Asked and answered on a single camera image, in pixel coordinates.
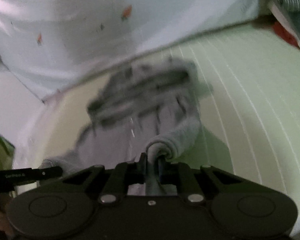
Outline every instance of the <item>red fabric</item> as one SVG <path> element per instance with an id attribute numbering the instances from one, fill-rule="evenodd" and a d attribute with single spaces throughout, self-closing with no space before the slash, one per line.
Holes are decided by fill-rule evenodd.
<path id="1" fill-rule="evenodd" d="M 299 47 L 298 42 L 279 22 L 275 22 L 272 26 L 275 34 L 284 39 L 287 43 L 292 46 Z"/>

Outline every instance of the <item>silver screw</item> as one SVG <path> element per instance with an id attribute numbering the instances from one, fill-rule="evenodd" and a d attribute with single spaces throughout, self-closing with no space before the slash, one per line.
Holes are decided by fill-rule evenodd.
<path id="1" fill-rule="evenodd" d="M 188 196 L 188 200 L 192 203 L 198 203 L 204 200 L 204 197 L 200 194 L 191 194 Z"/>
<path id="2" fill-rule="evenodd" d="M 100 200 L 102 203 L 110 204 L 110 203 L 115 202 L 117 200 L 117 198 L 114 195 L 106 194 L 106 195 L 101 196 Z"/>
<path id="3" fill-rule="evenodd" d="M 156 201 L 154 201 L 154 200 L 149 200 L 148 201 L 149 206 L 154 206 L 155 204 L 156 204 Z"/>

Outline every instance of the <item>mattress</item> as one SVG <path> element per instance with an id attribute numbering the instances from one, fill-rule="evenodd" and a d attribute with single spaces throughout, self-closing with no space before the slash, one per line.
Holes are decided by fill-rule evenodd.
<path id="1" fill-rule="evenodd" d="M 204 34 L 137 59 L 193 60 L 203 132 L 180 161 L 209 163 L 289 195 L 300 231 L 300 51 L 253 24 Z M 85 107 L 109 73 L 66 93 L 29 166 L 73 147 L 89 123 Z"/>

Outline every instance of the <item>bolt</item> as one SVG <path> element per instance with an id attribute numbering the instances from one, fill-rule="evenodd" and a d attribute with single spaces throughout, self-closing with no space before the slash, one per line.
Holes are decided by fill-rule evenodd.
<path id="1" fill-rule="evenodd" d="M 101 196 L 100 200 L 102 203 L 110 204 L 110 203 L 115 202 L 117 200 L 117 198 L 114 195 L 106 194 L 106 195 Z"/>
<path id="2" fill-rule="evenodd" d="M 154 200 L 149 200 L 148 201 L 149 206 L 154 206 L 155 204 L 156 204 L 156 201 L 154 201 Z"/>
<path id="3" fill-rule="evenodd" d="M 188 196 L 188 200 L 192 203 L 198 203 L 204 200 L 204 197 L 200 194 L 191 194 Z"/>

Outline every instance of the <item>white sheet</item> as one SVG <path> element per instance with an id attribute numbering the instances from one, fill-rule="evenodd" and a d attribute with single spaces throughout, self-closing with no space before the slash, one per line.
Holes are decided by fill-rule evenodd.
<path id="1" fill-rule="evenodd" d="M 129 5 L 131 17 L 122 21 Z M 0 55 L 44 98 L 123 60 L 257 14 L 258 0 L 0 0 Z"/>

